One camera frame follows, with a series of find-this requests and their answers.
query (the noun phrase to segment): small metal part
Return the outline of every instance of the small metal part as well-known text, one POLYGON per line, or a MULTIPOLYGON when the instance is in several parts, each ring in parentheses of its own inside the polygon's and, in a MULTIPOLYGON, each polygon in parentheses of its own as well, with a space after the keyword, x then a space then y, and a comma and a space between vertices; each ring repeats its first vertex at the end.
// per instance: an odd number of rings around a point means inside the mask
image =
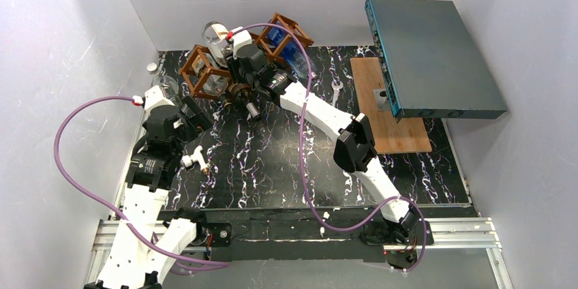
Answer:
POLYGON ((221 106, 223 106, 223 108, 226 110, 230 110, 231 107, 233 106, 231 101, 225 95, 220 95, 219 101, 221 102, 221 106))
POLYGON ((331 105, 333 107, 335 107, 335 104, 337 103, 337 98, 339 97, 339 91, 341 90, 341 88, 343 88, 343 83, 341 81, 333 81, 331 83, 331 88, 333 88, 333 100, 331 101, 331 105))
POLYGON ((378 110, 391 110, 391 105, 389 104, 389 99, 387 98, 387 92, 385 89, 374 89, 374 96, 376 98, 378 110))
POLYGON ((245 107, 247 108, 249 114, 251 115, 251 120, 259 121, 261 119, 261 113, 259 113, 259 110, 255 106, 255 104, 249 102, 245 105, 245 107))

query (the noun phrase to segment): wooden platform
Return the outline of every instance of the wooden platform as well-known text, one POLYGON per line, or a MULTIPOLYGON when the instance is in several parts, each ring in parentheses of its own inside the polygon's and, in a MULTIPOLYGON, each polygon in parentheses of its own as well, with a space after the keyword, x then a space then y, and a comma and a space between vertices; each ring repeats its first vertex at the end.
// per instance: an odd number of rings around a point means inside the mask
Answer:
POLYGON ((431 145, 421 118, 399 123, 390 110, 378 110, 374 89, 385 89, 377 57, 351 58, 359 111, 369 118, 378 154, 430 152, 431 145))

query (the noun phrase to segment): blue edge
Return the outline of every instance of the blue edge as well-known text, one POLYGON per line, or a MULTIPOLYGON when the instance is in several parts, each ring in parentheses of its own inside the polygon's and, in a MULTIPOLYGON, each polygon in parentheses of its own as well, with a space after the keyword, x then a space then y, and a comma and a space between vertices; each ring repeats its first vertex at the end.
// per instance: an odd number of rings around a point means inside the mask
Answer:
POLYGON ((376 31, 378 33, 378 38, 380 40, 380 48, 381 48, 381 50, 383 52, 383 56, 385 58, 385 66, 387 66, 387 71, 389 72, 389 78, 391 79, 391 87, 393 88, 393 93, 391 93, 389 91, 387 79, 385 78, 384 74, 383 74, 383 81, 385 83, 387 96, 389 98, 389 104, 391 105, 391 112, 393 113, 394 117, 397 117, 397 115, 399 114, 399 111, 401 110, 401 106, 399 105, 399 96, 397 95, 397 89, 395 88, 395 84, 393 83, 393 75, 391 73, 391 67, 389 66, 389 61, 387 59, 387 54, 385 51, 385 47, 383 45, 384 41, 382 39, 381 33, 379 31, 379 28, 377 27, 376 22, 371 21, 373 18, 373 15, 375 15, 374 7, 371 4, 371 0, 365 0, 365 13, 367 15, 367 21, 369 22, 369 30, 371 30, 371 37, 373 38, 374 31, 376 31), (392 94, 395 95, 395 104, 393 104, 394 99, 392 97, 392 94))

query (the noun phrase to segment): gray electronic device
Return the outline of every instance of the gray electronic device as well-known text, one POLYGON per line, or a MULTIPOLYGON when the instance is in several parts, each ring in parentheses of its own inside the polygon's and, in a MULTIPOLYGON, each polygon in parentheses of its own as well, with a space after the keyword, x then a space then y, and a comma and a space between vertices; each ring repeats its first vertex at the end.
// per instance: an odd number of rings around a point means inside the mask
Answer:
POLYGON ((506 104, 451 1, 366 0, 393 116, 495 119, 506 104))

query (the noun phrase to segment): black marble surface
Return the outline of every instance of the black marble surface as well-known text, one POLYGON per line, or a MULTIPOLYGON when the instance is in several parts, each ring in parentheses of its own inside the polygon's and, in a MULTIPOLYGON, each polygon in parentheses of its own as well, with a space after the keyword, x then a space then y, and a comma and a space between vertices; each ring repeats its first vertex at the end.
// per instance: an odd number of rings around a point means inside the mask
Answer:
MULTIPOLYGON (((331 82, 343 82, 337 107, 357 115, 351 57, 374 57, 371 46, 311 47, 308 53, 320 80, 311 91, 330 102, 331 82)), ((184 93, 189 89, 177 71, 187 51, 161 53, 162 71, 177 79, 184 93)), ((299 117, 275 105, 259 101, 262 120, 247 120, 244 108, 225 111, 218 102, 197 100, 213 117, 211 131, 187 146, 188 153, 202 145, 211 167, 209 176, 198 166, 180 170, 165 209, 301 208, 304 200, 299 172, 299 117)), ((424 119, 433 151, 380 156, 380 161, 401 195, 420 204, 468 203, 444 126, 439 119, 424 119)), ((319 207, 374 205, 376 202, 354 176, 333 161, 334 144, 314 126, 306 126, 308 190, 319 207)))

